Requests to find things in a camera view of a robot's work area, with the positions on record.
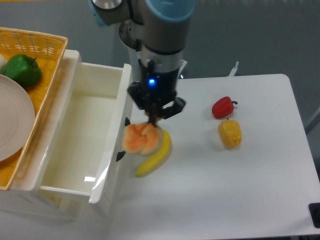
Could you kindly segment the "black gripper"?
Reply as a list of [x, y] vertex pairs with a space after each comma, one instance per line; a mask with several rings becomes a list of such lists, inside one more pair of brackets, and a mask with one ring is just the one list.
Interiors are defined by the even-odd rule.
[[178, 70], [153, 72], [141, 67], [139, 81], [127, 89], [128, 94], [140, 110], [148, 114], [148, 122], [157, 126], [159, 119], [168, 119], [182, 112], [186, 101], [177, 96]]

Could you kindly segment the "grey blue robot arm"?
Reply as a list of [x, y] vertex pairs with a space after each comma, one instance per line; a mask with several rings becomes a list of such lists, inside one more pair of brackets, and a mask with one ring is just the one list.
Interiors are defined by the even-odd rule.
[[186, 101], [177, 96], [183, 50], [194, 0], [90, 0], [98, 25], [120, 24], [121, 41], [137, 53], [139, 80], [128, 94], [148, 122], [179, 114]]

